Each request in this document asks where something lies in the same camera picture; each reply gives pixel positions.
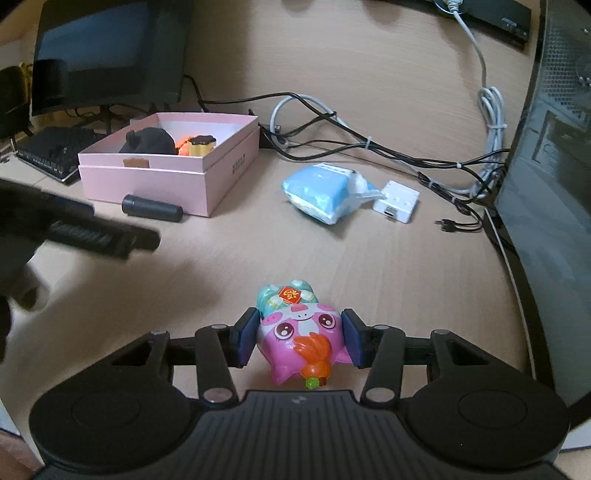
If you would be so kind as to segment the black power plug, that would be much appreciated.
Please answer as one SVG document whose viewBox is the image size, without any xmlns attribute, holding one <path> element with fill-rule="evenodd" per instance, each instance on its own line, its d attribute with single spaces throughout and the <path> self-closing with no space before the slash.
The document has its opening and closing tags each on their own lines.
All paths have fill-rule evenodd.
<svg viewBox="0 0 591 480">
<path fill-rule="evenodd" d="M 447 233 L 476 233 L 482 229 L 480 222 L 460 223 L 451 219 L 441 219 L 435 222 L 440 229 Z"/>
</svg>

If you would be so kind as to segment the computer case glass panel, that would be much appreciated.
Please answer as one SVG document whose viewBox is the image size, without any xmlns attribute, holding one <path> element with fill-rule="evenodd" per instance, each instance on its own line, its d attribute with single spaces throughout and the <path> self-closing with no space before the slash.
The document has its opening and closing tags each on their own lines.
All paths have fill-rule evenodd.
<svg viewBox="0 0 591 480">
<path fill-rule="evenodd" d="M 590 4 L 544 1 L 508 169 L 490 214 L 530 374 L 567 405 L 590 391 Z"/>
</svg>

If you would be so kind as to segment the pink cardboard box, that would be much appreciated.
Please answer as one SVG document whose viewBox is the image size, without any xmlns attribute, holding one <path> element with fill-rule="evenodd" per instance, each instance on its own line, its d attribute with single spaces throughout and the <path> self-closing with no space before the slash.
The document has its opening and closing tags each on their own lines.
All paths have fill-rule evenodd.
<svg viewBox="0 0 591 480">
<path fill-rule="evenodd" d="M 211 135 L 203 156 L 123 153 L 126 134 L 156 128 L 174 141 Z M 82 150 L 78 171 L 85 196 L 120 204 L 128 195 L 179 206 L 209 217 L 259 155 L 259 119 L 225 113 L 152 114 Z"/>
</svg>

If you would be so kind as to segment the black speaker device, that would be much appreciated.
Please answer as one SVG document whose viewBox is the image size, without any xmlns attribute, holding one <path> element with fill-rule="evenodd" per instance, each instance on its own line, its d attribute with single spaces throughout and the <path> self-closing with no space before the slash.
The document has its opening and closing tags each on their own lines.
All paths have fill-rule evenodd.
<svg viewBox="0 0 591 480">
<path fill-rule="evenodd" d="M 454 18 L 445 1 L 385 0 L 385 3 L 428 12 L 441 18 Z M 523 51 L 529 42 L 532 11 L 518 1 L 465 0 L 459 6 L 459 15 L 471 29 L 485 33 L 519 51 Z"/>
</svg>

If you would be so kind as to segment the yellow pudding toy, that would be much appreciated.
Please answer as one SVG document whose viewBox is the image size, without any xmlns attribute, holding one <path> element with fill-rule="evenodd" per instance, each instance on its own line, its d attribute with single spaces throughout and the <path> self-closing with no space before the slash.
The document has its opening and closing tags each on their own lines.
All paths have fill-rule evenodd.
<svg viewBox="0 0 591 480">
<path fill-rule="evenodd" d="M 212 135 L 198 135 L 188 140 L 188 155 L 204 157 L 216 147 L 217 140 Z"/>
</svg>

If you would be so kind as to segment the black monitor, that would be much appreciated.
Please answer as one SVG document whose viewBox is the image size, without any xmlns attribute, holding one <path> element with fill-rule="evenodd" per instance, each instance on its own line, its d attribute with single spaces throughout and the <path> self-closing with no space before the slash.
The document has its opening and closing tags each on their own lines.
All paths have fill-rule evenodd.
<svg viewBox="0 0 591 480">
<path fill-rule="evenodd" d="M 32 112 L 180 99 L 191 1 L 47 1 Z"/>
</svg>

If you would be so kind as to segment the black plush toy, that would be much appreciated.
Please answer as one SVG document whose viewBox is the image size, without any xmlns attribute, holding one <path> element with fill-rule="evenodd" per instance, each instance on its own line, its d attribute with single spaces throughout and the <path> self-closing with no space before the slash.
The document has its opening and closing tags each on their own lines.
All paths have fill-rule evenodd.
<svg viewBox="0 0 591 480">
<path fill-rule="evenodd" d="M 147 127 L 126 133 L 125 143 L 120 153 L 176 155 L 177 148 L 173 138 L 163 129 Z"/>
</svg>

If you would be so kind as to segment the white adapter box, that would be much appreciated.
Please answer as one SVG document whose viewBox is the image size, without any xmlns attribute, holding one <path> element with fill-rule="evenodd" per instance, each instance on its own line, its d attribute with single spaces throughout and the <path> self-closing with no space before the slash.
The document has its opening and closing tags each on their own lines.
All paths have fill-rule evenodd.
<svg viewBox="0 0 591 480">
<path fill-rule="evenodd" d="M 401 183 L 389 181 L 382 189 L 383 197 L 373 204 L 373 210 L 387 218 L 407 224 L 411 221 L 420 193 Z"/>
</svg>

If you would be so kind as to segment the orange plastic pumpkin toy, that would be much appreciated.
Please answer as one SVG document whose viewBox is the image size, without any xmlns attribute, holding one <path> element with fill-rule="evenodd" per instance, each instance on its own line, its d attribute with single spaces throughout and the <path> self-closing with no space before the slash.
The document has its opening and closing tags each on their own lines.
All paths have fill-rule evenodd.
<svg viewBox="0 0 591 480">
<path fill-rule="evenodd" d="M 176 144 L 175 148 L 177 150 L 177 154 L 179 156 L 189 156 L 190 155 L 190 140 L 192 139 L 191 136 L 185 136 L 180 139 Z"/>
</svg>

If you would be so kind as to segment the blue tissue pack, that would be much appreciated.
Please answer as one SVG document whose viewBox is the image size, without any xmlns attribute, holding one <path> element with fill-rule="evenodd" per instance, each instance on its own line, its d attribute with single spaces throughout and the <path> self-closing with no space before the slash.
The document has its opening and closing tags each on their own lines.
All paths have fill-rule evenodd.
<svg viewBox="0 0 591 480">
<path fill-rule="evenodd" d="M 297 171 L 281 188 L 295 208 L 325 225 L 335 225 L 363 204 L 386 198 L 358 171 L 330 163 Z"/>
</svg>

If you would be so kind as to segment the pink pig toy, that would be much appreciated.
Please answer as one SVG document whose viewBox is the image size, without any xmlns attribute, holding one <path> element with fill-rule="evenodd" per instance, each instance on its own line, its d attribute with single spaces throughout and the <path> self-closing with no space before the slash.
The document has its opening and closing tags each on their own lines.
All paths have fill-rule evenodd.
<svg viewBox="0 0 591 480">
<path fill-rule="evenodd" d="M 266 285 L 257 294 L 256 308 L 256 343 L 274 384 L 301 377 L 305 387 L 315 389 L 327 384 L 335 364 L 352 362 L 341 314 L 322 303 L 307 281 Z"/>
</svg>

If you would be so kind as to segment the black cylinder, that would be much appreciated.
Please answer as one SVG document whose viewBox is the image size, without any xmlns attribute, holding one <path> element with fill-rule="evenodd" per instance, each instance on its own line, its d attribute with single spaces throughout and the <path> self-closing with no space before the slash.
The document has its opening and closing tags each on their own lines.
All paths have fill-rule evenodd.
<svg viewBox="0 0 591 480">
<path fill-rule="evenodd" d="M 184 215 L 180 206 L 126 195 L 121 202 L 122 212 L 128 216 L 179 223 Z"/>
</svg>

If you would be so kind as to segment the black keyboard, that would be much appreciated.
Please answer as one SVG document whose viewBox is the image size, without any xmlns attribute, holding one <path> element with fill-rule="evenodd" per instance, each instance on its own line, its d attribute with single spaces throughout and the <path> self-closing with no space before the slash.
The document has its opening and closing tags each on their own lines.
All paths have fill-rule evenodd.
<svg viewBox="0 0 591 480">
<path fill-rule="evenodd" d="M 49 178 L 71 184 L 80 179 L 78 154 L 104 137 L 87 128 L 50 126 L 21 142 L 16 156 Z"/>
</svg>

